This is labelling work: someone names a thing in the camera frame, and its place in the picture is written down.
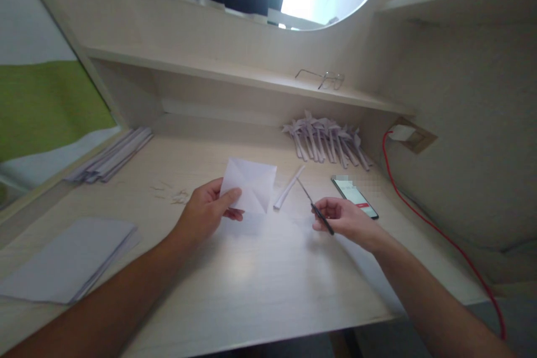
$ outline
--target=hand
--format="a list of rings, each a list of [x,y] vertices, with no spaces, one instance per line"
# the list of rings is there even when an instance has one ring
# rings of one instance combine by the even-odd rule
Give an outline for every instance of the hand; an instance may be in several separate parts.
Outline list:
[[[229,208],[241,196],[239,188],[231,189],[220,197],[223,178],[198,187],[185,206],[172,234],[201,243],[209,238],[220,225],[223,216],[242,221],[243,210]]]
[[[362,248],[372,252],[378,241],[388,236],[376,222],[351,201],[336,197],[325,197],[315,203],[315,206],[326,217],[334,232],[357,243]],[[326,225],[315,214],[313,229],[328,232]]]

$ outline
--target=wall socket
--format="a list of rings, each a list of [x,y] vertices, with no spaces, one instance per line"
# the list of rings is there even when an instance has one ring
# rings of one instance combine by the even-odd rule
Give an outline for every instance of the wall socket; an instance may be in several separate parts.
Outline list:
[[[435,142],[435,140],[438,138],[430,131],[427,131],[425,129],[422,129],[419,126],[416,126],[414,123],[412,123],[410,120],[405,119],[404,117],[399,117],[393,124],[395,125],[405,125],[405,126],[411,126],[416,129],[414,134],[405,142],[400,142],[403,144],[406,148],[408,148],[410,151],[412,151],[414,154],[421,153],[424,149],[426,149],[429,145]]]

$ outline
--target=smartphone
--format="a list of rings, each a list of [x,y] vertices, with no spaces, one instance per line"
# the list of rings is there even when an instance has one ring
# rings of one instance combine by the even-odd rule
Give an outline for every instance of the smartphone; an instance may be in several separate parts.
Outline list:
[[[362,196],[360,190],[352,184],[352,181],[346,175],[334,175],[332,176],[332,182],[336,185],[336,188],[341,193],[344,199],[352,201],[358,207],[362,209],[372,219],[378,219],[379,215],[371,207],[369,202]]]

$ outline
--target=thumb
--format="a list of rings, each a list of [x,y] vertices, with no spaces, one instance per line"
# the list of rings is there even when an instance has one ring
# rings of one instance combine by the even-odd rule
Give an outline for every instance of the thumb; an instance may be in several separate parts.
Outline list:
[[[220,214],[224,214],[224,212],[231,206],[234,202],[236,202],[239,197],[242,194],[242,190],[238,187],[231,189],[224,195],[220,196],[218,200],[214,201],[214,204]]]

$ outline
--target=desk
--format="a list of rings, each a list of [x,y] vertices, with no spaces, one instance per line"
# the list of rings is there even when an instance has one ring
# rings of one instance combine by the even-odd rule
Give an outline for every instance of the desk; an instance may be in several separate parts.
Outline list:
[[[222,176],[228,157],[278,166],[272,202],[301,165],[278,128],[164,115],[154,139],[109,183],[71,191],[0,252],[8,275],[80,216],[136,224],[142,242],[98,285],[158,243],[183,209],[174,192]],[[312,198],[338,197],[332,175],[353,175],[391,232],[462,303],[485,294],[432,229],[398,201],[373,167],[344,170],[308,162],[301,180]],[[223,219],[124,351],[125,357],[185,357],[392,319],[396,314],[364,279],[340,244],[311,229],[302,189],[293,187],[280,211]],[[0,298],[0,353],[59,315],[65,307]]]

